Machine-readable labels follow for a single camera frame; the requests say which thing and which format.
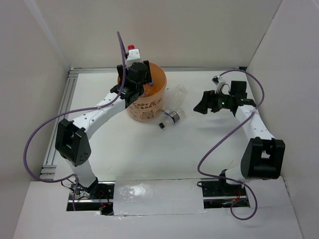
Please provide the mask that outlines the clear crushed bottle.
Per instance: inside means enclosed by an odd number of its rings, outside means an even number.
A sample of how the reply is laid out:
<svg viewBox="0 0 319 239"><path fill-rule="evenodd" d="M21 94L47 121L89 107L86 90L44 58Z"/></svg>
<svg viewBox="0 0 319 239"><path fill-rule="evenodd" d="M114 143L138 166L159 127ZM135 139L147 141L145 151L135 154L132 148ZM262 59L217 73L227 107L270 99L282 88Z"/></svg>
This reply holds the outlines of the clear crushed bottle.
<svg viewBox="0 0 319 239"><path fill-rule="evenodd" d="M170 96L167 109L172 112L179 108L187 95L187 89L184 85L177 85Z"/></svg>

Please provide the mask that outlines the clear bottle black label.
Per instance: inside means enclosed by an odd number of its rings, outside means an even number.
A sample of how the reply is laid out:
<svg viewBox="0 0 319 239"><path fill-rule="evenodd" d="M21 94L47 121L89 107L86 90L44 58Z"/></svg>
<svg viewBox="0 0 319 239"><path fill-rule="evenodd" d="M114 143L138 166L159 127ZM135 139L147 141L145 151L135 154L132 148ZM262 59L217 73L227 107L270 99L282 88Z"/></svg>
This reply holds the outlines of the clear bottle black label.
<svg viewBox="0 0 319 239"><path fill-rule="evenodd" d="M176 109L170 112L168 115L165 115L163 120L159 123L160 129L167 129L179 124L185 119L185 111L181 108Z"/></svg>

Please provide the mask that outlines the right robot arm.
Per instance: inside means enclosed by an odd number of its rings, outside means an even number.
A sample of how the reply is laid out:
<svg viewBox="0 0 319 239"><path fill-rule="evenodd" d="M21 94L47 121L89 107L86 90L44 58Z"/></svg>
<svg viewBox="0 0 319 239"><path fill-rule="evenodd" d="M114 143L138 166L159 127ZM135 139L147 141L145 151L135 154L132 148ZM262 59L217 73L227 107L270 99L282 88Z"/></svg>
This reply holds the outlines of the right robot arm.
<svg viewBox="0 0 319 239"><path fill-rule="evenodd" d="M278 179L281 174L285 143L267 130L253 99L247 97L247 83L232 81L228 94L222 92L226 82L220 77L214 77L215 90L205 91L194 111L207 114L216 113L221 109L230 110L242 124L248 139L248 145L242 156L240 165L221 172L221 180L217 189L222 195L229 195L235 185L252 180Z"/></svg>

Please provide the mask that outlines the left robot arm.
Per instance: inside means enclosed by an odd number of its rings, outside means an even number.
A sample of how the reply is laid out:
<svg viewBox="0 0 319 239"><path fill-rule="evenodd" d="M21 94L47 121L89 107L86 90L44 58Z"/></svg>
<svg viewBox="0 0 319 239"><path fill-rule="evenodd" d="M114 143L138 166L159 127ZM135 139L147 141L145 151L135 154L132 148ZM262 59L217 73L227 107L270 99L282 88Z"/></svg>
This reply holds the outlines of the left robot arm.
<svg viewBox="0 0 319 239"><path fill-rule="evenodd" d="M130 67L117 66L120 82L92 110L73 120L59 122L55 148L77 176L80 192L88 199L98 194L98 178L89 163L93 134L116 114L124 111L144 93L152 81L149 61L134 62Z"/></svg>

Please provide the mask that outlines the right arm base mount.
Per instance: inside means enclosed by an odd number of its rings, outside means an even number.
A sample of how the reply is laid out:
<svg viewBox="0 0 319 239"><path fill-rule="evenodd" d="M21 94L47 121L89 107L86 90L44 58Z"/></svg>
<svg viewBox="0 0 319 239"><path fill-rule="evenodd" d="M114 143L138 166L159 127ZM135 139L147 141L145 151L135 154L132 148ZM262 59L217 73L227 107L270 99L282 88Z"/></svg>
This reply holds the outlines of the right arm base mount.
<svg viewBox="0 0 319 239"><path fill-rule="evenodd" d="M250 207L247 193L241 185L229 185L223 179L207 179L197 182L202 189L203 205L205 209Z"/></svg>

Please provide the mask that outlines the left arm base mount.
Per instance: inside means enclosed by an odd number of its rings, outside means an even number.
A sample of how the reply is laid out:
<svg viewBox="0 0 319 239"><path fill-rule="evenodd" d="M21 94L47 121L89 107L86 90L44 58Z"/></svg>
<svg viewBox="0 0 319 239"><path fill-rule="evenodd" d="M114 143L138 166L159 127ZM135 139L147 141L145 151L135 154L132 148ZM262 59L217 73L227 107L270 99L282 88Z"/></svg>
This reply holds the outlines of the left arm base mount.
<svg viewBox="0 0 319 239"><path fill-rule="evenodd" d="M97 211L104 216L114 215L115 182L99 182L93 193L87 193L81 186L75 187L75 182L68 180L70 185L61 183L69 190L66 211Z"/></svg>

